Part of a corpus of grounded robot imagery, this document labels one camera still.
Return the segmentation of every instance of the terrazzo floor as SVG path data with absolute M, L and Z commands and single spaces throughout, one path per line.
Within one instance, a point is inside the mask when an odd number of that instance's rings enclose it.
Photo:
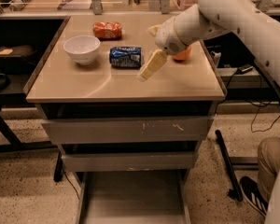
M 231 182 L 227 175 L 215 130 L 224 137 L 230 156 L 256 157 L 259 142 L 267 136 L 280 136 L 280 119 L 270 128 L 278 113 L 217 115 L 200 148 L 199 159 L 190 171 L 184 187 L 192 224 L 263 223 L 263 217 L 248 205 L 227 193 Z M 23 142 L 48 140 L 33 109 L 4 112 L 11 129 Z M 7 140 L 0 134 L 0 144 Z M 53 173 L 57 148 L 0 153 L 0 224 L 71 224 L 76 221 L 78 197 L 63 177 L 55 183 Z M 69 180 L 79 191 L 71 173 Z M 257 178 L 257 170 L 236 170 L 237 178 Z

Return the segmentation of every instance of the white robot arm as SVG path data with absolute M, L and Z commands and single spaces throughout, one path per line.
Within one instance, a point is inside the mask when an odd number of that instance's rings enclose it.
M 280 87 L 280 22 L 250 0 L 198 0 L 156 33 L 157 46 L 175 55 L 199 39 L 233 32 Z

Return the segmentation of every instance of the beige tabletop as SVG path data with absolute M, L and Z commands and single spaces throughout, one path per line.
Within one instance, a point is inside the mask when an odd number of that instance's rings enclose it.
M 145 57 L 157 46 L 147 28 L 172 15 L 131 13 L 73 15 L 42 68 L 27 100 L 32 103 L 88 103 L 135 101 L 222 100 L 224 92 L 207 60 L 200 42 L 192 44 L 189 58 L 175 62 L 172 57 L 148 81 L 140 82 L 139 70 L 112 68 L 108 57 L 115 46 L 138 46 Z M 64 42 L 76 35 L 93 35 L 95 21 L 119 21 L 122 39 L 103 41 L 95 63 L 82 66 L 63 50 Z

